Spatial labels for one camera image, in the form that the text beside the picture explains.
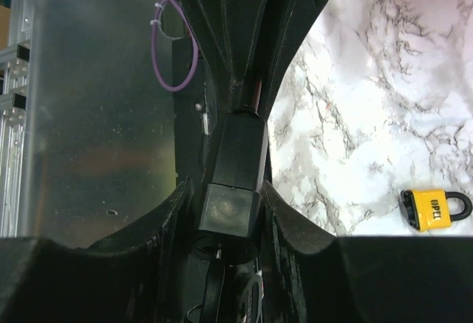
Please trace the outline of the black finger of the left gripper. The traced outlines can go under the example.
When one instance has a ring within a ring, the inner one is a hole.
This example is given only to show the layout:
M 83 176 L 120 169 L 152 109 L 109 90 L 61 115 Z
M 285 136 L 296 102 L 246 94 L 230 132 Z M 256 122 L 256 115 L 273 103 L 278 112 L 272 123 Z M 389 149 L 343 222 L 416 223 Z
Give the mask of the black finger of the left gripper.
M 230 112 L 254 87 L 253 60 L 268 0 L 180 0 L 217 88 Z

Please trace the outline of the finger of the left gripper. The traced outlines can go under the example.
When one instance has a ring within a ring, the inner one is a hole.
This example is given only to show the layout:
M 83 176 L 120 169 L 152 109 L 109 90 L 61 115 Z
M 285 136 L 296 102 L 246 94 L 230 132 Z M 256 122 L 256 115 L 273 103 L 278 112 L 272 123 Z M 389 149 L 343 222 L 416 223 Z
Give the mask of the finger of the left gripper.
M 258 40 L 258 113 L 268 116 L 298 48 L 329 0 L 268 0 Z

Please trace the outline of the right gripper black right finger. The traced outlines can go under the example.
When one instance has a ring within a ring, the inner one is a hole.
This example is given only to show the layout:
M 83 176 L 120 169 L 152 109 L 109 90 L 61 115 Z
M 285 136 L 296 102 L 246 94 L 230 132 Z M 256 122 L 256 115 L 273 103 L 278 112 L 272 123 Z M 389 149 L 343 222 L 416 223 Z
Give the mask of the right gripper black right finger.
M 470 322 L 469 237 L 335 237 L 263 188 L 265 322 Z

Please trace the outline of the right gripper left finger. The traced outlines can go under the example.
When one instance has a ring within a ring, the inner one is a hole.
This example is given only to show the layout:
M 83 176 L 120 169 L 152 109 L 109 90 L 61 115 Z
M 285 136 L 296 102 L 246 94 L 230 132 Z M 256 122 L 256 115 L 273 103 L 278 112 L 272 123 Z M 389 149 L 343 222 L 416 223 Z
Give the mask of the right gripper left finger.
M 3 322 L 178 322 L 188 254 L 182 244 L 193 186 L 88 248 L 43 237 L 1 240 Z

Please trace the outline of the small yellow padlock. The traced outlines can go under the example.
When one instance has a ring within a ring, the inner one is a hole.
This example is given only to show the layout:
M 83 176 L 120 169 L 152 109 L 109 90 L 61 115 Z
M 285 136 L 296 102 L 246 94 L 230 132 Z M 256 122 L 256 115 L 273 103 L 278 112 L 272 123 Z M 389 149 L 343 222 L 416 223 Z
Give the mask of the small yellow padlock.
M 450 213 L 448 200 L 451 199 L 463 204 L 459 213 Z M 401 204 L 406 221 L 419 232 L 449 228 L 453 222 L 464 220 L 472 213 L 472 202 L 465 194 L 442 189 L 403 190 Z

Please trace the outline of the black padlock with keys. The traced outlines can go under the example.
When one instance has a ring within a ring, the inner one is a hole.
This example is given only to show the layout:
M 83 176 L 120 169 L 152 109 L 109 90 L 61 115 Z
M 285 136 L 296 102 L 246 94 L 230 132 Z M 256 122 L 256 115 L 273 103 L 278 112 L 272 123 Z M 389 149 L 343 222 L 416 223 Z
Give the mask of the black padlock with keys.
M 261 91 L 261 81 L 247 85 L 236 110 L 220 118 L 211 136 L 188 235 L 192 253 L 204 261 L 220 255 L 242 265 L 259 255 L 268 153 L 268 126 L 258 114 Z

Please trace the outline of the black-headed key bunch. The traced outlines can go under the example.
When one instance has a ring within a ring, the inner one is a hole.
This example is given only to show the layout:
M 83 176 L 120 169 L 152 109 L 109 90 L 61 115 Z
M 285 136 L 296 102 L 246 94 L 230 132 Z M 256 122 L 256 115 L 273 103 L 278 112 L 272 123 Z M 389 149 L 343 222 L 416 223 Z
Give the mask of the black-headed key bunch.
M 252 263 L 229 265 L 222 251 L 213 253 L 205 278 L 203 302 L 184 315 L 200 322 L 261 322 L 264 285 L 262 271 Z

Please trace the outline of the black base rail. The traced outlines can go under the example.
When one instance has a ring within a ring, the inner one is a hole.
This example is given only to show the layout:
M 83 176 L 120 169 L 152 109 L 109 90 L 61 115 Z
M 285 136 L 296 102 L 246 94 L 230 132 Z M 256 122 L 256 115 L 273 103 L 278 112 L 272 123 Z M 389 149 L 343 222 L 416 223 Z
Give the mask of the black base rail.
M 217 88 L 201 55 L 190 82 L 173 94 L 173 102 L 177 183 L 190 178 L 198 188 L 219 118 Z

